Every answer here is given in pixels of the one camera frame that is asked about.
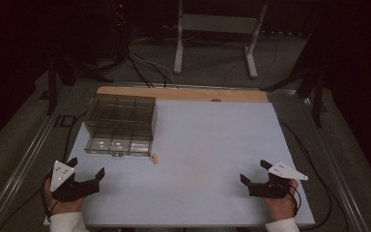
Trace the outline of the grey metal stand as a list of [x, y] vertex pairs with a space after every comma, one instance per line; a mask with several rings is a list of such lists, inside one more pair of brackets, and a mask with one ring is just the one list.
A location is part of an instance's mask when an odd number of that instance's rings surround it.
[[258, 72], [253, 56], [253, 51], [260, 35], [261, 27], [268, 8], [264, 3], [260, 7], [259, 14], [254, 17], [210, 15], [210, 14], [186, 14], [184, 12], [184, 0], [178, 0], [178, 28], [177, 48], [174, 61], [174, 73], [181, 73], [183, 66], [183, 32], [203, 31], [219, 33], [249, 34], [249, 43], [244, 49], [244, 56], [251, 78], [257, 78]]

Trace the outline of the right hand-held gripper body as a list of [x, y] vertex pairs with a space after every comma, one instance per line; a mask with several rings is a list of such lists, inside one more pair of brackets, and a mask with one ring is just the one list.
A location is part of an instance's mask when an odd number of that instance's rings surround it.
[[290, 191], [291, 180], [308, 180], [305, 174], [283, 162], [272, 164], [272, 168], [267, 171], [269, 179], [265, 183], [252, 183], [250, 181], [251, 184], [248, 187], [250, 196], [270, 199], [284, 198]]

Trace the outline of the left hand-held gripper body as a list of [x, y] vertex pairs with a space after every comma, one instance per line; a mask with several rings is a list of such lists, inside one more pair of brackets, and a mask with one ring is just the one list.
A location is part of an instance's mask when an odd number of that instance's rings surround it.
[[72, 202], [100, 191], [100, 181], [95, 178], [77, 182], [74, 177], [74, 167], [56, 160], [51, 174], [52, 197], [61, 202]]

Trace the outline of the black stand with legs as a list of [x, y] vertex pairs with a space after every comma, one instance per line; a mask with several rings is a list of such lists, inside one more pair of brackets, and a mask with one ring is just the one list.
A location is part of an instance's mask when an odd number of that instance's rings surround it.
[[48, 109], [47, 115], [51, 115], [54, 112], [54, 109], [58, 103], [58, 91], [57, 91], [57, 68], [56, 62], [64, 62], [66, 64], [71, 64], [73, 67], [77, 68], [84, 73], [87, 73], [89, 76], [94, 78], [99, 82], [111, 83], [112, 80], [103, 77], [99, 73], [90, 70], [85, 65], [80, 62], [75, 61], [65, 52], [59, 51], [55, 48], [50, 48], [47, 52], [47, 65], [48, 65]]
[[302, 49], [288, 77], [272, 84], [261, 87], [262, 91], [273, 92], [283, 86], [301, 80], [296, 94], [299, 98], [308, 98], [313, 93], [312, 119], [318, 128], [322, 126], [321, 110], [325, 72], [327, 69], [324, 59], [318, 54], [318, 39], [312, 33]]

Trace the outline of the transparent plastic drawer box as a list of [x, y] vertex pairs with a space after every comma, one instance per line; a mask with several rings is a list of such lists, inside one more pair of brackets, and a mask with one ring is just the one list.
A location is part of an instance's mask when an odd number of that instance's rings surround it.
[[149, 157], [157, 124], [157, 99], [96, 94], [83, 124], [89, 132], [87, 153]]

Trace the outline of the person's left hand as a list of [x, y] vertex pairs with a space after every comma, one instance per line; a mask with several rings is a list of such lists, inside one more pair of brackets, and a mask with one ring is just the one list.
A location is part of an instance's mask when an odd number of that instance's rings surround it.
[[44, 199], [47, 204], [47, 209], [52, 216], [65, 214], [65, 213], [76, 213], [80, 212], [84, 198], [78, 198], [72, 202], [61, 202], [52, 197], [50, 191], [51, 180], [47, 179], [44, 183]]

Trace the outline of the aluminium frame rail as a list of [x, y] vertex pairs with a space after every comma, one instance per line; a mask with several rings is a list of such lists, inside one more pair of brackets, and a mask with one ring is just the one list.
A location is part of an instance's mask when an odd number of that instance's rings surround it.
[[46, 112], [46, 101], [35, 93], [0, 131], [0, 221], [22, 185], [31, 165], [52, 129], [59, 109], [71, 87], [58, 93], [53, 111]]
[[329, 147], [326, 138], [321, 133], [321, 130], [317, 127], [312, 117], [312, 104], [309, 98], [299, 98], [299, 102], [302, 111], [305, 114], [307, 124], [310, 126], [313, 135], [317, 142], [322, 147], [323, 158], [327, 165], [329, 175], [334, 182], [336, 190], [338, 192], [341, 205], [346, 212], [346, 216], [349, 218], [351, 225], [356, 232], [370, 232], [365, 219], [363, 218], [360, 209], [356, 203], [354, 195], [348, 186], [344, 175], [341, 172], [340, 166], [334, 157], [332, 149]]
[[76, 86], [93, 87], [96, 92], [108, 95], [130, 95], [130, 96], [149, 96], [158, 99], [203, 99], [203, 98], [234, 98], [241, 102], [249, 98], [254, 102], [265, 102], [267, 96], [294, 96], [295, 90], [275, 90], [265, 91], [254, 87], [217, 87], [217, 86], [197, 86], [197, 85], [179, 85], [173, 84], [163, 86], [162, 84], [153, 84], [147, 86], [140, 82], [93, 82], [77, 81]]

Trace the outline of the person's right hand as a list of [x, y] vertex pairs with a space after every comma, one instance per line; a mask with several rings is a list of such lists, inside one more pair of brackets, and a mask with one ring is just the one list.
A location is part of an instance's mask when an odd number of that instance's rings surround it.
[[270, 199], [265, 198], [264, 201], [269, 209], [271, 218], [274, 221], [294, 218], [296, 216], [296, 190], [298, 183], [296, 180], [290, 181], [290, 191], [284, 198], [280, 199]]

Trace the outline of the black device with red light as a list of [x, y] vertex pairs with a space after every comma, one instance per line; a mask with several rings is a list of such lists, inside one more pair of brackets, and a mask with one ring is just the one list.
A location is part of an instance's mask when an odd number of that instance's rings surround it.
[[128, 26], [129, 0], [113, 0], [113, 2], [116, 28], [123, 30]]

